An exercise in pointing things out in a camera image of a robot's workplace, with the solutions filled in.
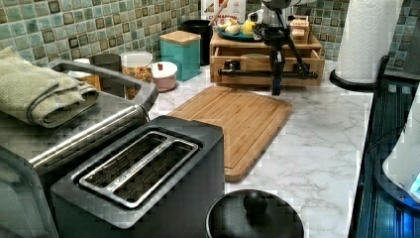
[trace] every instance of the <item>tile backsplash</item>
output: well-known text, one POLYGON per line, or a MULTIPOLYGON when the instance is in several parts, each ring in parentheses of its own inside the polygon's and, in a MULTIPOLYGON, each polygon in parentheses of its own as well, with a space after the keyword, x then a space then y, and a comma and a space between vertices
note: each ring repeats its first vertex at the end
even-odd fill
MULTIPOLYGON (((158 36, 199 19, 200 0, 1 0, 0 48, 13 46, 26 60, 44 65, 101 53, 146 51, 159 58, 158 36)), ((261 8, 247 0, 247 14, 261 8)), ((295 7, 310 11, 312 34, 322 56, 337 60, 350 0, 319 0, 295 7)), ((420 12, 420 0, 405 0, 388 66, 402 69, 420 12)))
MULTIPOLYGON (((337 60, 350 0, 318 0, 301 5, 296 12, 310 10, 312 34, 321 42, 326 60, 337 60)), ((404 0, 389 49, 388 67, 402 70, 410 39, 420 12, 420 0, 404 0)))
POLYGON ((159 57, 159 37, 185 18, 198 19, 199 0, 2 0, 0 47, 28 61, 127 51, 159 57))

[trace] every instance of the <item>paper towel roll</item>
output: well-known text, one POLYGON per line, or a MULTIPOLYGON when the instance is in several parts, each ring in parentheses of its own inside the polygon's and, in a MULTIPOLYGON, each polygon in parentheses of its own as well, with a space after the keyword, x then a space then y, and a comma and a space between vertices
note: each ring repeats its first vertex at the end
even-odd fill
POLYGON ((351 0, 336 75, 353 83, 374 83, 387 56, 403 0, 351 0))

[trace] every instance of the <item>toaster slot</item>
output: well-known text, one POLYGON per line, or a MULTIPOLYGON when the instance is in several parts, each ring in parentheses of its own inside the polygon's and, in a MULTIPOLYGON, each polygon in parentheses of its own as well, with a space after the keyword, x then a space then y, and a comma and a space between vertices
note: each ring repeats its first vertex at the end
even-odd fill
POLYGON ((110 156, 111 159, 83 177, 80 182, 88 186, 106 187, 166 139, 167 137, 161 134, 150 133, 117 155, 110 156))
POLYGON ((144 200, 195 151, 194 146, 174 141, 141 170, 118 187, 114 194, 130 203, 144 200))

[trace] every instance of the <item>cabinet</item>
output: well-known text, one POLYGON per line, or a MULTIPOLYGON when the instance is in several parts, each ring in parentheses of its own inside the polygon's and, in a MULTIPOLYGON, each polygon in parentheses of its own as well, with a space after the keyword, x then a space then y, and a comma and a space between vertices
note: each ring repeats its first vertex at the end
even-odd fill
MULTIPOLYGON (((318 86, 321 84, 324 74, 325 60, 320 57, 322 45, 314 36, 309 37, 308 44, 297 45, 305 63, 310 65, 309 71, 317 72, 316 79, 284 78, 281 85, 289 86, 318 86)), ((217 84, 249 84, 249 85, 271 85, 270 76, 253 75, 220 75, 219 69, 225 68, 227 60, 237 60, 242 70, 270 71, 269 66, 270 47, 263 42, 236 42, 222 39, 217 32, 214 32, 210 42, 210 77, 211 81, 217 84)), ((286 64, 284 71, 292 71, 293 65, 297 63, 289 46, 284 47, 286 64)))

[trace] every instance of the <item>toaster oven handle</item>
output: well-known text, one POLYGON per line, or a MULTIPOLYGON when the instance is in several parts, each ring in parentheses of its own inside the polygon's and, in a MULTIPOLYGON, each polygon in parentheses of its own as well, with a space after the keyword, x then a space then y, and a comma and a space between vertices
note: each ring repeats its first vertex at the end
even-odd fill
POLYGON ((105 67, 66 59, 55 59, 51 61, 47 67, 60 72, 73 70, 92 73, 98 75, 99 77, 105 77, 107 80, 121 83, 127 87, 134 87, 140 91, 133 99, 133 102, 142 105, 147 112, 151 110, 152 106, 158 98, 158 88, 154 83, 141 81, 122 72, 114 71, 105 67))

